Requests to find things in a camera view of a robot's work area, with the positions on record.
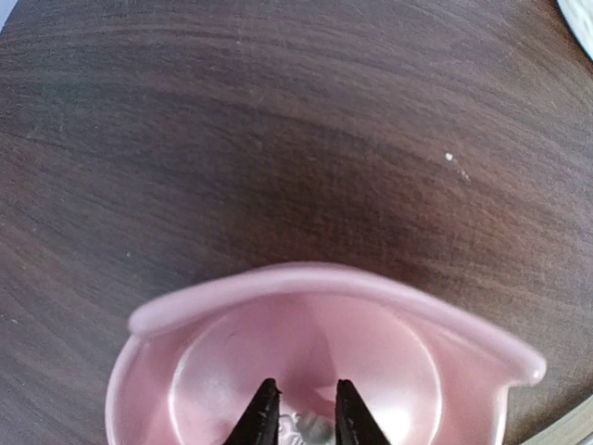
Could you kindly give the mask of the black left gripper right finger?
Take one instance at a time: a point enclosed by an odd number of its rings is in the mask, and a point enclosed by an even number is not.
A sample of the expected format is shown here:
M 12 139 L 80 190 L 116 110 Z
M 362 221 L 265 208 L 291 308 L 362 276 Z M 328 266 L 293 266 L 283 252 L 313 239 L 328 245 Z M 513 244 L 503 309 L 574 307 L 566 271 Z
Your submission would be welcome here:
M 348 379 L 336 386 L 335 442 L 341 445 L 388 445 L 363 398 Z

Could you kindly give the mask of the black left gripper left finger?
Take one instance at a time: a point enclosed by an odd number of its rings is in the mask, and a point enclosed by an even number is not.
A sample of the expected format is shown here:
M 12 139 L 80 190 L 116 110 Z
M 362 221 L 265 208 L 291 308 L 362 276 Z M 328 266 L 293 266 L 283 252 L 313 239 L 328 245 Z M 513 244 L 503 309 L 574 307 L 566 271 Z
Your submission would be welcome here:
M 224 445 L 277 445 L 280 396 L 276 381 L 264 379 Z

